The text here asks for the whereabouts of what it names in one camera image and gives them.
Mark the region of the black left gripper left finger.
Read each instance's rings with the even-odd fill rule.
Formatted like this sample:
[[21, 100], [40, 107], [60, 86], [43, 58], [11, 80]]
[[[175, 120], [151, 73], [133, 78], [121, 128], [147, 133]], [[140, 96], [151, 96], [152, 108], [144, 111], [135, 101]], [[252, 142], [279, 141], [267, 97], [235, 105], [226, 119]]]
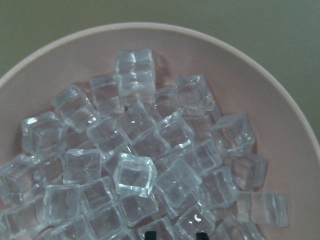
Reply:
[[146, 231], [144, 234], [145, 240], [157, 240], [157, 232], [156, 231]]

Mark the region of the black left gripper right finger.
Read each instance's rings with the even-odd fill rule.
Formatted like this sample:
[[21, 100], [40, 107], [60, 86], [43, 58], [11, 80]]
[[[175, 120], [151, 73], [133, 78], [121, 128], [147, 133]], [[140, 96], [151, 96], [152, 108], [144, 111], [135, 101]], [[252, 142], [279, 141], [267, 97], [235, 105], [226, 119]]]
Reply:
[[206, 232], [197, 232], [196, 240], [208, 240], [208, 234]]

